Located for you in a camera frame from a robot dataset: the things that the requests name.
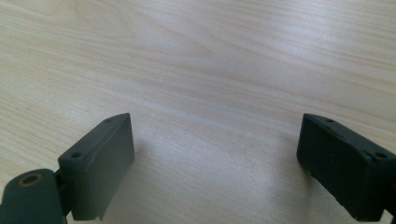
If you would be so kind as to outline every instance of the screw hole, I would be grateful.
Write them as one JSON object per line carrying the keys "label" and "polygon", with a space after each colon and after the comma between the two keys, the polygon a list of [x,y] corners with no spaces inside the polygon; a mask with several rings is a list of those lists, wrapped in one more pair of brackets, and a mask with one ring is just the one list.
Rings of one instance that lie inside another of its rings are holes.
{"label": "screw hole", "polygon": [[81,157],[81,154],[79,154],[78,152],[75,152],[75,153],[72,154],[72,158],[73,159],[76,159],[76,158],[79,158],[79,157]]}
{"label": "screw hole", "polygon": [[38,183],[42,178],[43,178],[42,174],[32,174],[22,178],[18,184],[20,185],[20,187],[23,188],[30,187]]}
{"label": "screw hole", "polygon": [[386,159],[386,158],[387,158],[387,155],[385,155],[385,154],[383,154],[383,153],[380,153],[380,152],[375,153],[375,155],[376,155],[378,158],[381,158],[381,159]]}

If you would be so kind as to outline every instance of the table surface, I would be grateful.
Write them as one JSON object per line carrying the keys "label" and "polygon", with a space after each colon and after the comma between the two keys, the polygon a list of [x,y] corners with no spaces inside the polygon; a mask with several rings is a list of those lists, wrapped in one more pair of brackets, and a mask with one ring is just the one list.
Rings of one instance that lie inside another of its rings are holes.
{"label": "table surface", "polygon": [[104,224],[356,223],[297,162],[302,116],[396,153],[395,59],[394,1],[2,1],[0,193],[129,112]]}

